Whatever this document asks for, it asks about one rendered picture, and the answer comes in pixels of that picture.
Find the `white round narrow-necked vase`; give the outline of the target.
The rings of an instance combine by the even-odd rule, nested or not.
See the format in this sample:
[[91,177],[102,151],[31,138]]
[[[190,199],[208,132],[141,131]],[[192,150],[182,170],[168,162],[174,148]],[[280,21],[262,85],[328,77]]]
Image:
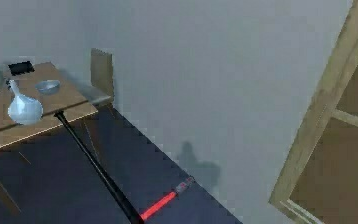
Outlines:
[[20,125],[37,123],[43,115],[43,106],[40,101],[22,94],[15,80],[10,80],[9,85],[14,98],[7,109],[8,116]]

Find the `brown wooden chair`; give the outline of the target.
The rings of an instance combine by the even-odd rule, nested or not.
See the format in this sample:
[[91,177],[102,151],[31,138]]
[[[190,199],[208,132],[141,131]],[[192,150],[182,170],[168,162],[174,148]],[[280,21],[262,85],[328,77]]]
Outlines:
[[79,83],[77,88],[96,107],[111,104],[114,100],[112,54],[92,48],[90,52],[90,82]]

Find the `brown wooden table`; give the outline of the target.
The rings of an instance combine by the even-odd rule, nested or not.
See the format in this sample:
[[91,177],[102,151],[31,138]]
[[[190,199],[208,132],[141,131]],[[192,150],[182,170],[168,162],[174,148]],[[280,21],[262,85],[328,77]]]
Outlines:
[[35,72],[32,75],[15,80],[22,94],[39,100],[38,97],[41,93],[35,89],[35,85],[47,78],[59,80],[61,87],[56,94],[48,96],[42,101],[39,100],[43,106],[43,115],[37,123],[20,125],[12,121],[7,113],[7,109],[14,98],[9,81],[14,79],[6,78],[5,76],[4,78],[5,81],[0,88],[0,152],[15,143],[23,142],[62,126],[70,133],[78,147],[86,155],[97,175],[130,223],[144,224],[138,211],[132,206],[70,125],[72,121],[84,119],[97,112],[97,109],[78,92],[76,87],[64,79],[53,64],[42,63],[36,65]]

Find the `small grey bowl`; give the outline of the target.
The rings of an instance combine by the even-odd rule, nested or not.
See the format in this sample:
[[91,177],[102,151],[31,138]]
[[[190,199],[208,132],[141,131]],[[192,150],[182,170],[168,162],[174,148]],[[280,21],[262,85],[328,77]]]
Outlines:
[[53,95],[56,94],[60,89],[59,80],[44,80],[40,81],[35,85],[35,88],[39,93],[44,95]]

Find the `tan wooden room door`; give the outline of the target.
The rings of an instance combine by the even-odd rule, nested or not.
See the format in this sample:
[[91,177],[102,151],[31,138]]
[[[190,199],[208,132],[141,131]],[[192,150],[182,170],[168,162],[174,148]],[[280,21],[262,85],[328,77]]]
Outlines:
[[358,224],[358,0],[352,1],[269,203],[294,224]]

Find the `black rectangular box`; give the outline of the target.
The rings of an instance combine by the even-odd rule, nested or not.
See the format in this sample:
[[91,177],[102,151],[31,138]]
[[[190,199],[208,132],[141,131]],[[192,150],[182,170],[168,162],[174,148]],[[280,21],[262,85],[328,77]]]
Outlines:
[[30,61],[9,64],[8,67],[12,76],[34,72],[34,67]]

